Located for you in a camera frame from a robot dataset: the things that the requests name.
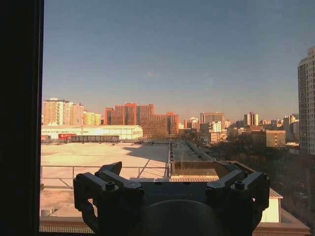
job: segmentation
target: red sign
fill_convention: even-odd
[[[58,134],[58,139],[67,139],[70,136],[75,136],[76,134]]]

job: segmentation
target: dark window frame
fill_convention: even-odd
[[[1,235],[92,235],[39,232],[43,14],[44,0],[8,1],[8,77],[2,86],[11,124],[1,139],[2,208],[8,207],[2,209]]]

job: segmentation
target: warehouse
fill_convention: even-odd
[[[73,135],[118,135],[119,139],[123,140],[142,138],[143,131],[139,125],[43,125],[41,127],[41,135],[50,136],[51,139],[65,139]]]

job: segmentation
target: glass window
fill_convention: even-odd
[[[105,164],[122,161],[121,176],[133,181],[179,178],[167,174],[172,149],[190,181],[200,152],[267,173],[279,195],[270,207],[280,209],[262,222],[282,227],[293,217],[300,231],[315,228],[314,8],[46,0],[41,219],[82,221],[73,178]],[[219,179],[208,173],[198,181]]]

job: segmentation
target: orange brick building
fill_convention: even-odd
[[[173,112],[156,115],[153,104],[126,103],[115,106],[115,109],[105,108],[104,125],[140,125],[145,137],[171,137],[178,134],[179,116]]]

